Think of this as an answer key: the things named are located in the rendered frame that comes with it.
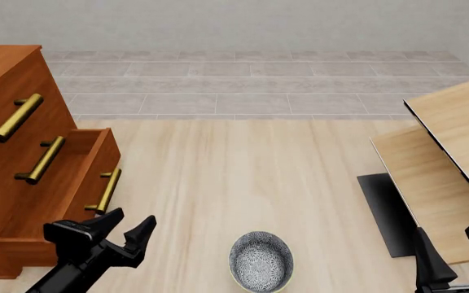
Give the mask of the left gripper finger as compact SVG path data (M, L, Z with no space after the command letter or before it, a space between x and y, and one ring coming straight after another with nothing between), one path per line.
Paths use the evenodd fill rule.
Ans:
M144 253L147 249L147 244L156 225L156 217L150 215L144 221L138 224L138 226L130 231L125 232L124 249L132 253Z
M92 241L100 242L105 239L113 229L124 219L122 208L116 208L107 214L97 216L94 219L83 221L87 232L92 236Z

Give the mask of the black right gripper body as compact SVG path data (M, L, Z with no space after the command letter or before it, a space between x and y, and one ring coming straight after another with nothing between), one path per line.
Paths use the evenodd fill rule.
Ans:
M416 293L469 293L469 285L430 287L418 284Z

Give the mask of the pale wooden two-level shelf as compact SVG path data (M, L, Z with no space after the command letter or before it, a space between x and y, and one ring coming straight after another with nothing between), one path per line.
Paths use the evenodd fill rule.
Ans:
M469 263L469 82L404 104L418 125L370 141L445 262Z

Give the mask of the grey patterned bowl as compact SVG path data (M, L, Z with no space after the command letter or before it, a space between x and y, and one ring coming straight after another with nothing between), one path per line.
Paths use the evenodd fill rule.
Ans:
M294 269L288 245L265 231L240 236L230 249L228 263L232 278L250 293L279 293Z

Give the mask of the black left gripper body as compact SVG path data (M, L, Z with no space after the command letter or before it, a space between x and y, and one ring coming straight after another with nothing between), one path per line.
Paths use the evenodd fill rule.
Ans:
M92 269L137 268L143 262L143 249L126 243L123 247L103 240L91 248Z

